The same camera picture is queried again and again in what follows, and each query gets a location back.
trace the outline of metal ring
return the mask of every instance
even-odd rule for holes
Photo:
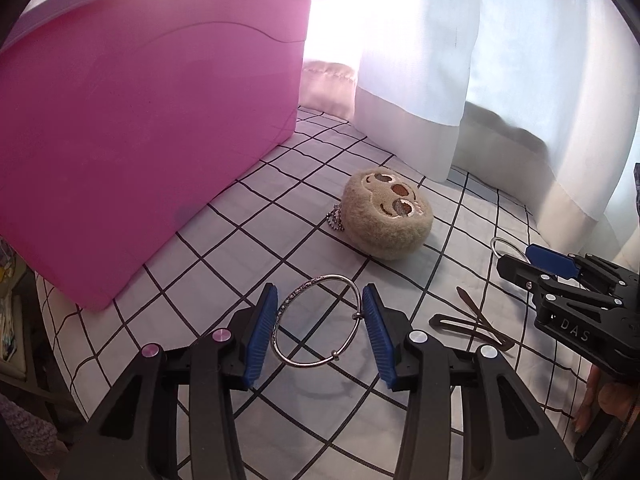
[[[504,238],[500,238],[499,236],[494,236],[493,238],[491,238],[491,241],[489,242],[489,247],[491,247],[491,252],[494,254],[494,256],[496,258],[500,258],[501,256],[504,256],[506,253],[500,254],[498,252],[498,250],[495,248],[495,244],[497,242],[501,242],[505,245],[508,245],[511,249],[513,249],[514,251],[516,251],[521,259],[523,259],[525,262],[527,262],[528,264],[530,264],[531,262],[529,261],[529,259],[527,258],[527,255],[525,253],[523,253],[519,248],[517,248],[515,245],[513,245],[510,241],[505,240]]]
[[[282,319],[282,316],[288,309],[289,305],[291,305],[296,297],[298,297],[308,288],[317,285],[318,283],[326,282],[328,280],[338,280],[339,282],[346,283],[356,295],[356,312],[353,314],[353,316],[351,316],[355,321],[355,325],[353,326],[353,329],[351,330],[351,333],[347,337],[347,340],[344,342],[344,344],[337,350],[333,350],[331,352],[331,357],[326,357],[314,363],[299,363],[297,361],[293,361],[292,359],[286,357],[286,355],[284,355],[278,347],[277,338],[278,328],[280,327],[280,320]],[[325,274],[324,276],[318,276],[317,278],[309,280],[308,282],[300,285],[296,290],[289,294],[280,305],[278,313],[276,314],[276,324],[274,325],[273,332],[271,333],[271,348],[273,348],[273,351],[275,352],[277,358],[280,359],[280,361],[282,361],[286,365],[293,366],[294,368],[315,368],[316,366],[321,366],[330,363],[331,361],[337,361],[340,358],[340,354],[342,354],[342,352],[347,349],[347,347],[353,341],[353,338],[356,337],[356,332],[358,331],[358,327],[360,325],[360,320],[362,319],[362,317],[362,297],[355,283],[353,283],[349,278],[341,276],[340,274]]]

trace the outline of white tablecloth with black grid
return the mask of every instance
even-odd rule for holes
[[[396,262],[379,262],[350,246],[324,216],[349,176],[386,166],[414,181],[433,207],[425,245]],[[110,385],[148,342],[189,345],[226,326],[255,304],[265,282],[280,298],[311,277],[343,274],[362,288],[376,284],[386,306],[404,311],[414,328],[445,345],[475,350],[478,341],[436,333],[433,314],[471,313],[461,286],[489,321],[519,341],[505,357],[567,441],[569,414],[584,393],[588,363],[533,326],[527,294],[500,279],[489,248],[493,236],[522,250],[545,244],[527,209],[473,175],[452,168],[435,183],[373,146],[349,123],[301,108],[296,132],[177,232],[103,312],[81,311],[38,277],[42,313],[54,354],[81,411],[89,417]],[[341,345],[353,310],[315,287],[287,311],[280,345],[297,360],[314,360]],[[345,301],[350,301],[350,292]],[[180,477],[191,478],[188,389],[180,388]],[[247,478],[375,480],[395,469],[406,394],[388,391],[377,375],[362,328],[339,362],[311,370],[281,365],[268,351],[249,392],[234,392],[236,428]],[[452,394],[450,478],[462,471],[460,391]]]

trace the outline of silver screw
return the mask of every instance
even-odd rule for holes
[[[142,352],[141,354],[144,357],[155,357],[158,355],[158,352],[160,351],[160,347],[155,344],[155,343],[149,343],[148,345],[144,345],[142,347]]]
[[[494,357],[498,357],[498,351],[491,345],[481,346],[480,353],[488,359],[493,359]]]
[[[231,332],[226,328],[219,328],[213,333],[213,341],[223,343],[231,339]]]
[[[422,330],[412,330],[409,332],[409,339],[414,343],[424,343],[429,337]]]

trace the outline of plush toy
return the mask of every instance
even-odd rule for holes
[[[361,251],[397,260],[418,249],[431,231],[429,203],[407,179],[387,168],[354,174],[329,224],[344,232]]]

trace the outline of white curtain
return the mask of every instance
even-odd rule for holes
[[[516,196],[559,251],[638,268],[640,48],[612,1],[317,0],[305,58],[301,104]]]

